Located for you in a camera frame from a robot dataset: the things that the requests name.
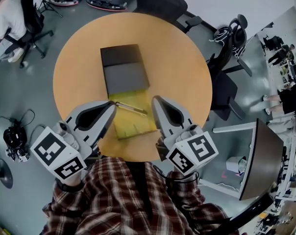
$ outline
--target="table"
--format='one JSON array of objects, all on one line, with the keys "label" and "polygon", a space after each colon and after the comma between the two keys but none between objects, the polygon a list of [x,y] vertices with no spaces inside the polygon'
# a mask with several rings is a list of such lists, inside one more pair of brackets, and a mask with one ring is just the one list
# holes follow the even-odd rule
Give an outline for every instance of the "table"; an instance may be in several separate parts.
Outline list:
[{"label": "table", "polygon": [[239,200],[258,197],[277,181],[281,169],[283,141],[265,123],[256,122],[214,128],[213,133],[252,130],[246,171],[239,191],[200,179],[199,182]]},{"label": "table", "polygon": [[[78,105],[108,99],[100,48],[138,44],[150,82],[149,97],[176,100],[203,126],[208,117],[212,85],[209,69],[193,41],[172,24],[139,13],[117,13],[96,19],[64,45],[53,75],[53,93],[63,119]],[[153,132],[118,141],[111,125],[99,142],[105,156],[126,161],[159,159]]]}]

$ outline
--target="plaid shirt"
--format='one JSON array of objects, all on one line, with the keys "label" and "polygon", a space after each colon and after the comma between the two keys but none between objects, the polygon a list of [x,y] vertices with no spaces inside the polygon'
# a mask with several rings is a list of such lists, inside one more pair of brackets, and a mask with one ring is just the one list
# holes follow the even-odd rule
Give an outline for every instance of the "plaid shirt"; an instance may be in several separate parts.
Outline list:
[{"label": "plaid shirt", "polygon": [[[197,230],[192,230],[188,220],[227,218],[220,207],[203,203],[197,180],[193,181],[195,174],[185,179],[187,183],[184,184],[164,182],[148,162],[145,163],[145,173],[152,218],[149,219],[144,210],[124,160],[105,158],[97,161],[88,172],[81,191],[62,192],[55,184],[53,201],[43,208],[48,222],[42,234],[205,234],[219,225],[196,225]],[[182,174],[171,171],[168,177],[179,179]]]}]

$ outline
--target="white box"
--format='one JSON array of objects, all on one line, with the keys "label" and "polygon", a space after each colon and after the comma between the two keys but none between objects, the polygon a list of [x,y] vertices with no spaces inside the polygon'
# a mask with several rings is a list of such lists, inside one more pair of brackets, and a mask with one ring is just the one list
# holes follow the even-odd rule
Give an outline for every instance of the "white box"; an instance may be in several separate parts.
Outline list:
[{"label": "white box", "polygon": [[175,143],[166,158],[183,175],[188,175],[210,162],[218,154],[209,133],[204,132]]},{"label": "white box", "polygon": [[80,153],[46,127],[30,150],[56,178],[64,181],[86,168]]}]

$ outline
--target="round wooden table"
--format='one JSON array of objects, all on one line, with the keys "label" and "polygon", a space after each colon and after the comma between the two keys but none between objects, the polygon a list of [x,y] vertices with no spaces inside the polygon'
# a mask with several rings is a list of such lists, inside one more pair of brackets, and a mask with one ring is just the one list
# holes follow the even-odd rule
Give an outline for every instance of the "round wooden table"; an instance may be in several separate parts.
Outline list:
[{"label": "round wooden table", "polygon": [[[93,20],[64,45],[53,76],[53,93],[63,119],[78,105],[107,100],[100,48],[138,44],[150,83],[149,97],[171,98],[203,126],[212,100],[207,64],[193,41],[172,24],[139,13]],[[99,142],[103,155],[126,161],[154,161],[159,131],[117,140],[113,124]]]}]

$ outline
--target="gray floor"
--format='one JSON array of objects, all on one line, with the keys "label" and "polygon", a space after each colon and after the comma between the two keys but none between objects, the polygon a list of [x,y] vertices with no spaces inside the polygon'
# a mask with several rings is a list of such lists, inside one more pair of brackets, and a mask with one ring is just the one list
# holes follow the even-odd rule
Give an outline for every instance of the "gray floor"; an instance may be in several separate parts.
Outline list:
[{"label": "gray floor", "polygon": [[[84,2],[75,7],[58,8],[64,18],[53,12],[45,12],[45,30],[52,29],[54,36],[47,36],[40,42],[40,46],[47,49],[45,59],[40,59],[37,51],[32,50],[27,57],[28,67],[21,70],[18,64],[6,61],[0,64],[0,116],[21,118],[23,113],[31,108],[36,113],[35,120],[26,127],[28,135],[39,124],[53,126],[60,120],[52,91],[53,70],[60,50],[66,41],[86,23],[108,14],[108,12],[93,9]],[[218,53],[221,47],[208,41],[212,33],[202,27],[193,28],[188,35],[199,47],[204,57],[208,59],[213,52]],[[257,38],[247,47],[244,59],[253,71],[250,78],[243,70],[230,74],[239,88],[236,101],[247,112],[247,118],[240,121],[231,115],[228,121],[219,119],[215,113],[210,113],[210,121],[204,129],[211,131],[213,127],[221,127],[254,121],[261,118],[266,121],[267,116],[261,110],[260,98],[270,91],[267,80],[268,73],[263,53]],[[31,120],[29,113],[24,123]],[[1,133],[9,126],[8,121],[0,120]],[[201,175],[217,183],[221,181],[221,174],[225,170],[225,160],[233,155],[247,155],[250,141],[249,133],[212,134],[216,141],[219,156],[201,170]],[[16,235],[34,235],[40,233],[46,218],[41,212],[42,207],[51,200],[53,177],[39,164],[35,158],[27,163],[12,162],[5,157],[6,145],[0,138],[0,158],[9,164],[13,176],[14,187],[8,190],[0,183],[0,223]],[[164,171],[171,169],[167,162],[156,162]],[[229,174],[225,183],[236,187],[239,178]],[[201,187],[207,201],[222,205],[228,214],[239,212],[247,202],[239,202],[233,197]]]}]

